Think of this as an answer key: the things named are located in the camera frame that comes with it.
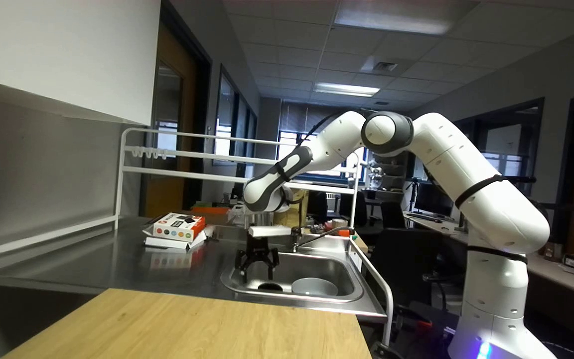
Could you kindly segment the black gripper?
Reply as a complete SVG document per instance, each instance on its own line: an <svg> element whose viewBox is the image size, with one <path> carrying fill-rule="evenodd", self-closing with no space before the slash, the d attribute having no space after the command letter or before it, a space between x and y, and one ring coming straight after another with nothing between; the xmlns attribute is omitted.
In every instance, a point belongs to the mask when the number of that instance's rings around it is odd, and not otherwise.
<svg viewBox="0 0 574 359"><path fill-rule="evenodd" d="M275 268L279 266L279 252L271 248L265 238L251 238L243 252L243 260L237 258L235 262L237 276L247 280L247 268L255 262L267 264L267 280L273 280Z"/></svg>

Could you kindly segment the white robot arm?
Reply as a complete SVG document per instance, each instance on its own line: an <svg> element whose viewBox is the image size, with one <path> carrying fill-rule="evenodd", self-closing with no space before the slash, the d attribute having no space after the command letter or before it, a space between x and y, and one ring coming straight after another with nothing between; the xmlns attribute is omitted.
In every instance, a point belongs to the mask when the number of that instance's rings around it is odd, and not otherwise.
<svg viewBox="0 0 574 359"><path fill-rule="evenodd" d="M450 359L556 359L526 326L526 258L550 238L536 206L444 116L344 112L243 186L251 212L275 212L295 176L331 170L354 150L380 158L412 154L468 222L462 310Z"/></svg>

